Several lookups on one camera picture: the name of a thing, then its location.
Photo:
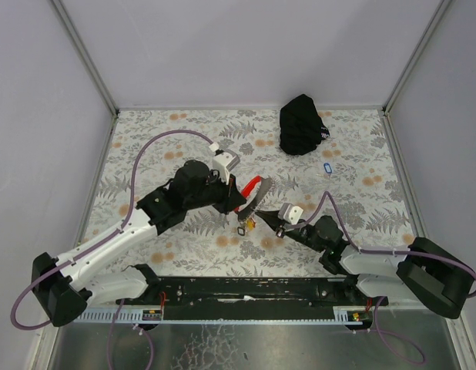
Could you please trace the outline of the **red-handled metal key organizer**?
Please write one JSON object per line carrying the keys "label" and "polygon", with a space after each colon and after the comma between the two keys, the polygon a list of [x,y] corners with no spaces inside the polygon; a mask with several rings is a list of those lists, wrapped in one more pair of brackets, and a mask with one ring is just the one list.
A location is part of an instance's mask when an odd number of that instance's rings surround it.
{"label": "red-handled metal key organizer", "polygon": [[247,200],[256,187],[258,187],[255,197],[242,210],[240,208],[235,209],[237,219],[240,223],[246,221],[253,215],[255,209],[260,205],[272,185],[273,180],[270,177],[264,178],[256,176],[242,189],[241,195]]}

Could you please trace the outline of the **blue key tag with key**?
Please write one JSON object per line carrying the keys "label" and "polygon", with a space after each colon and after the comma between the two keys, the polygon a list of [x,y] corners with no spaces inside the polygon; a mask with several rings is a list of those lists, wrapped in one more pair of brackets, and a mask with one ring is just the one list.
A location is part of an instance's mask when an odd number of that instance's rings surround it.
{"label": "blue key tag with key", "polygon": [[319,176],[330,178],[333,173],[334,173],[334,170],[333,170],[332,166],[329,163],[323,163],[322,164],[322,172],[319,173]]}

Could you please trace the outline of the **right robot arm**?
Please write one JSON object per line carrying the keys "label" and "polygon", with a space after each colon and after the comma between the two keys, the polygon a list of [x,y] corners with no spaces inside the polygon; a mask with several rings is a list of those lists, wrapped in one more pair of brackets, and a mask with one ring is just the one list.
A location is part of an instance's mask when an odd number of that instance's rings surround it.
{"label": "right robot arm", "polygon": [[326,271],[353,278],[355,288],[368,298],[418,301],[437,315],[455,319],[476,294],[476,273],[425,237],[407,247],[376,251],[355,247],[331,216],[315,224],[298,219],[291,225],[282,211],[259,210],[256,215],[278,237],[320,253]]}

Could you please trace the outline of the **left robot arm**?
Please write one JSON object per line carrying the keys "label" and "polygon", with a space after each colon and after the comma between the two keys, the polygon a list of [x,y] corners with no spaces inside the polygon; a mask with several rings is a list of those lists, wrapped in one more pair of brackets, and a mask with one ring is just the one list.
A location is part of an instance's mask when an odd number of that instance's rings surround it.
{"label": "left robot arm", "polygon": [[222,152],[210,166],[189,160],[165,184],[132,203],[123,220],[89,242],[56,257],[48,253],[32,262],[32,293],[49,324],[62,327],[92,304],[137,298],[156,279],[148,267],[98,276],[134,244],[181,224],[189,211],[213,207],[229,214],[245,204],[232,169],[239,160]]}

